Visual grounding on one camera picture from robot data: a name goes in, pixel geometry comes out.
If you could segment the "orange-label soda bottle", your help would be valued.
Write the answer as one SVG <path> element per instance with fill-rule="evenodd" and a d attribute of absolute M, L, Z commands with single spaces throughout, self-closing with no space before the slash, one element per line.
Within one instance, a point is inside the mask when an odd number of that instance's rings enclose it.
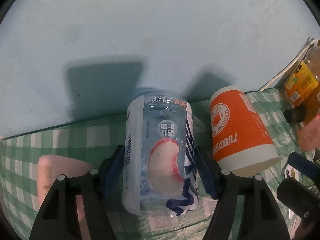
<path fill-rule="evenodd" d="M 309 124 L 319 115 L 319 46 L 311 47 L 284 85 L 293 108 L 284 111 L 289 124 Z"/>

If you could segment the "green checkered tablecloth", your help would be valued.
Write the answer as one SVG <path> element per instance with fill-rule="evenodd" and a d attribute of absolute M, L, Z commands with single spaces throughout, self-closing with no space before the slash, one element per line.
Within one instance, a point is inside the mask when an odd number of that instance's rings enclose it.
<path fill-rule="evenodd" d="M 287 108 L 277 89 L 247 94 L 248 100 L 265 124 L 281 162 L 262 173 L 272 192 L 284 179 L 287 156 L 300 152 L 295 131 L 286 122 Z M 125 141 L 125 114 L 48 129 L 1 141 L 1 193 L 3 211 L 21 239 L 28 239 L 39 209 L 37 163 L 45 154 L 79 159 L 97 167 Z M 209 225 L 216 202 L 198 184 L 199 204 L 195 211 L 178 217 L 137 216 L 121 202 L 118 182 L 105 210 L 118 239 L 201 239 Z"/>

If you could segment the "pink drink bottle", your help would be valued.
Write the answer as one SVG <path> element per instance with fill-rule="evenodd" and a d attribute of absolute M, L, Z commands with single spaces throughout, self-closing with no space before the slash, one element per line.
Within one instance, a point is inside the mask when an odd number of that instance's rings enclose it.
<path fill-rule="evenodd" d="M 307 152 L 320 147 L 319 122 L 319 115 L 317 115 L 309 124 L 298 130 L 298 142 L 303 151 Z"/>

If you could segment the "pink plastic mug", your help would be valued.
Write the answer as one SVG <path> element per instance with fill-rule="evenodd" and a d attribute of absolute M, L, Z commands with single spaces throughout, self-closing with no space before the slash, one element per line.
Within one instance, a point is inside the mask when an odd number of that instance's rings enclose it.
<path fill-rule="evenodd" d="M 37 166 L 39 214 L 36 222 L 58 239 L 91 239 L 80 188 L 72 179 L 87 174 L 87 162 L 58 155 L 43 155 Z"/>

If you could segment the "clear plastic bottle cup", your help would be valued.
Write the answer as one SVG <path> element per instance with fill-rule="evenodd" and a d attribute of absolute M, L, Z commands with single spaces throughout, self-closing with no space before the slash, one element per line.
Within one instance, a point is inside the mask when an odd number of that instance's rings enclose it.
<path fill-rule="evenodd" d="M 180 216 L 199 203 L 192 109 L 166 90 L 142 90 L 127 108 L 122 202 L 135 215 Z"/>

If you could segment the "orange paper cup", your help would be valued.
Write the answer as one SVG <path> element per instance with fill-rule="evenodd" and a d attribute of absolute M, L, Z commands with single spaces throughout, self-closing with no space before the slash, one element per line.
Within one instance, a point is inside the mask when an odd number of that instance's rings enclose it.
<path fill-rule="evenodd" d="M 236 176 L 249 177 L 280 162 L 259 114 L 235 87 L 215 92 L 209 104 L 213 159 Z"/>

